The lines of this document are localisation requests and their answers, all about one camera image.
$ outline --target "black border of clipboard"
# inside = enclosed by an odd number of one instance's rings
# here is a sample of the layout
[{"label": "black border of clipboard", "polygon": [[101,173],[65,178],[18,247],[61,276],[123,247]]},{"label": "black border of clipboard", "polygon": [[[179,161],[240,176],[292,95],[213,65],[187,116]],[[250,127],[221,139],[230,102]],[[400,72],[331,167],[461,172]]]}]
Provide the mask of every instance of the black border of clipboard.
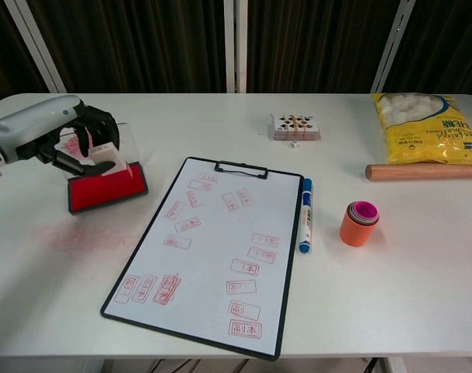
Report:
[{"label": "black border of clipboard", "polygon": [[[110,303],[110,301],[113,297],[113,294],[117,290],[118,286],[120,286],[121,280],[123,279],[124,275],[127,273],[128,268],[130,267],[132,261],[134,260],[135,255],[139,251],[139,249],[141,247],[141,244],[144,241],[145,237],[148,235],[149,229],[154,224],[159,212],[161,211],[163,205],[165,204],[166,199],[170,195],[170,191],[172,190],[173,186],[177,182],[177,179],[178,179],[180,173],[182,172],[182,169],[184,168],[184,165],[186,164],[186,161],[188,159],[193,159],[193,160],[197,160],[197,161],[210,162],[210,163],[217,164],[217,161],[213,161],[211,159],[203,159],[203,158],[197,158],[197,157],[187,157],[187,158],[185,158],[184,163],[182,163],[182,166],[179,169],[179,172],[176,174],[175,179],[173,180],[170,187],[168,188],[168,191],[166,192],[165,197],[161,201],[161,204],[159,204],[158,209],[156,210],[154,216],[152,217],[152,220],[149,222],[148,228],[146,228],[146,230],[144,231],[144,234],[142,235],[141,239],[139,240],[137,246],[135,247],[134,252],[131,254],[130,258],[128,259],[128,262],[125,265],[124,269],[121,271],[120,276],[118,277],[115,285],[113,286],[113,289],[111,289],[110,294],[107,296],[106,301],[104,302],[103,306],[101,307],[100,314],[101,314],[102,317],[105,317],[107,319],[122,321],[122,322],[125,322],[127,324],[132,324],[134,326],[140,326],[142,328],[146,328],[146,329],[154,330],[156,332],[169,334],[171,336],[178,336],[179,338],[184,338],[185,340],[192,340],[194,342],[200,342],[200,343],[203,343],[203,344],[207,344],[209,346],[222,348],[223,350],[229,350],[229,351],[237,352],[239,354],[245,354],[245,355],[251,356],[251,357],[259,357],[260,359],[265,359],[265,360],[268,360],[268,361],[275,361],[281,355],[282,337],[283,337],[283,333],[284,333],[285,311],[287,309],[287,304],[288,304],[289,284],[291,282],[291,272],[292,272],[292,261],[293,261],[293,258],[294,258],[294,252],[295,252],[295,247],[296,247],[296,237],[298,235],[298,227],[299,227],[299,214],[300,214],[300,210],[301,210],[302,189],[303,189],[303,180],[304,180],[304,178],[303,178],[302,175],[299,175],[297,173],[287,173],[287,172],[284,172],[284,171],[274,171],[274,170],[270,170],[270,169],[268,170],[268,172],[270,172],[270,173],[280,173],[280,174],[283,174],[283,175],[290,175],[290,176],[299,177],[298,195],[296,196],[295,220],[294,220],[294,224],[292,226],[292,236],[291,236],[291,245],[289,247],[288,267],[287,267],[286,275],[285,275],[284,294],[282,295],[281,315],[280,315],[280,318],[279,318],[278,334],[277,334],[277,340],[276,340],[276,343],[275,343],[275,352],[274,352],[273,355],[264,354],[264,353],[256,352],[256,351],[253,351],[253,350],[248,350],[248,349],[242,348],[242,347],[235,347],[235,346],[232,346],[230,344],[215,342],[213,340],[207,340],[205,338],[200,338],[199,336],[192,336],[192,335],[189,335],[189,334],[174,332],[172,330],[160,328],[158,326],[151,326],[151,325],[148,325],[148,324],[144,324],[142,322],[136,322],[136,321],[132,321],[132,320],[129,320],[129,319],[124,319],[122,317],[118,317],[118,316],[115,316],[115,315],[107,315],[105,313],[106,308],[109,305],[109,303]],[[237,165],[242,166],[242,167],[247,167],[247,168],[254,167],[254,168],[259,169],[256,166],[249,166],[249,165],[246,165],[246,164],[243,164],[243,163],[239,163]]]}]

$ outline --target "red stamp impression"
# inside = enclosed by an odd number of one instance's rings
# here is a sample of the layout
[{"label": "red stamp impression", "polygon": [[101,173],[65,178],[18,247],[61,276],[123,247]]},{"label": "red stamp impression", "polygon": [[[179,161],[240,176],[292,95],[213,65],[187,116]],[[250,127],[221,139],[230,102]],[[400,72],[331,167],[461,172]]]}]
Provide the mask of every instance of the red stamp impression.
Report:
[{"label": "red stamp impression", "polygon": [[180,278],[176,274],[163,276],[161,285],[152,299],[160,305],[167,305],[173,299],[173,294],[180,284]]},{"label": "red stamp impression", "polygon": [[219,178],[216,175],[213,175],[212,173],[204,173],[201,171],[198,173],[198,176],[196,177],[197,180],[205,181],[207,183],[217,183],[219,181]]},{"label": "red stamp impression", "polygon": [[180,202],[177,200],[173,206],[166,212],[165,218],[169,220],[175,220],[177,217],[180,215],[182,210],[186,207],[186,204],[184,202]]},{"label": "red stamp impression", "polygon": [[152,276],[151,274],[146,274],[142,276],[141,283],[139,284],[137,290],[135,291],[132,301],[144,303],[148,298],[149,292],[152,287],[155,286],[155,282],[158,278]]},{"label": "red stamp impression", "polygon": [[239,200],[241,201],[241,204],[243,207],[248,207],[253,204],[253,200],[251,199],[250,194],[248,193],[248,189],[243,188],[236,190],[237,197],[239,197]]},{"label": "red stamp impression", "polygon": [[203,201],[193,190],[187,191],[187,199],[189,200],[189,203],[191,204],[192,208],[203,205]]},{"label": "red stamp impression", "polygon": [[230,320],[229,334],[231,336],[246,336],[248,338],[261,338],[261,324],[258,322],[246,322]]},{"label": "red stamp impression", "polygon": [[244,260],[233,259],[230,269],[235,272],[240,272],[242,274],[249,274],[251,276],[257,276],[260,266],[255,263],[245,262]]},{"label": "red stamp impression", "polygon": [[114,296],[114,301],[117,303],[127,304],[128,299],[130,299],[132,291],[134,290],[134,287],[138,283],[138,281],[139,277],[137,276],[131,276],[130,274],[125,276],[121,282],[120,289]]},{"label": "red stamp impression", "polygon": [[200,225],[201,225],[201,220],[199,220],[199,218],[195,216],[193,218],[176,223],[175,229],[177,230],[177,233],[179,233],[179,232],[187,231],[188,229],[191,229],[191,228],[199,227]]},{"label": "red stamp impression", "polygon": [[273,264],[275,261],[275,253],[270,251],[262,250],[257,247],[251,246],[248,251],[248,257],[256,260],[260,260],[265,263]]},{"label": "red stamp impression", "polygon": [[238,301],[231,301],[229,306],[229,313],[235,316],[243,317],[253,321],[258,321],[260,317],[260,307],[257,305],[248,305]]},{"label": "red stamp impression", "polygon": [[203,190],[204,192],[209,192],[210,188],[212,187],[210,183],[204,183],[198,180],[191,180],[191,182],[187,186],[192,189]]},{"label": "red stamp impression", "polygon": [[274,237],[273,235],[261,235],[260,233],[254,233],[252,243],[257,245],[265,245],[271,247],[279,246],[279,237]]},{"label": "red stamp impression", "polygon": [[239,205],[237,204],[237,200],[234,194],[232,193],[223,194],[222,199],[226,203],[227,210],[234,211],[239,208]]},{"label": "red stamp impression", "polygon": [[178,247],[179,249],[189,249],[192,240],[177,235],[168,235],[163,242],[163,245]]},{"label": "red stamp impression", "polygon": [[227,294],[248,294],[257,292],[255,280],[227,281]]}]

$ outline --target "wooden rolling pin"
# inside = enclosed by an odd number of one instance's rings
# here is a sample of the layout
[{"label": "wooden rolling pin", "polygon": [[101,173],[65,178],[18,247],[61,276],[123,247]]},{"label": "wooden rolling pin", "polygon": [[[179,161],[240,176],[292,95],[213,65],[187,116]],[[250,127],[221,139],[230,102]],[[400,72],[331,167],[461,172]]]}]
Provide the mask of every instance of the wooden rolling pin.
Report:
[{"label": "wooden rolling pin", "polygon": [[442,163],[412,163],[410,165],[367,165],[365,177],[376,180],[460,179],[472,177],[472,166]]}]

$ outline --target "tabletop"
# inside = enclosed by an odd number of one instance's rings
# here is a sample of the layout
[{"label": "tabletop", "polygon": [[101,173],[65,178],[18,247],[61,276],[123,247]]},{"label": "tabletop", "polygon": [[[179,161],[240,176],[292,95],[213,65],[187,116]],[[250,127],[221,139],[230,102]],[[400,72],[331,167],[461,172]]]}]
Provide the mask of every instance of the tabletop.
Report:
[{"label": "tabletop", "polygon": [[[53,96],[9,97],[0,117]],[[78,96],[130,124],[149,194],[72,216],[60,171],[34,159],[2,169],[0,357],[236,356],[100,315],[188,156],[314,180],[313,247],[295,255],[282,357],[472,356],[472,180],[366,180],[365,165],[386,161],[370,95]],[[472,127],[472,96],[455,97]],[[321,139],[274,141],[269,113],[313,115]],[[338,238],[353,200],[381,214],[357,249]]]}]

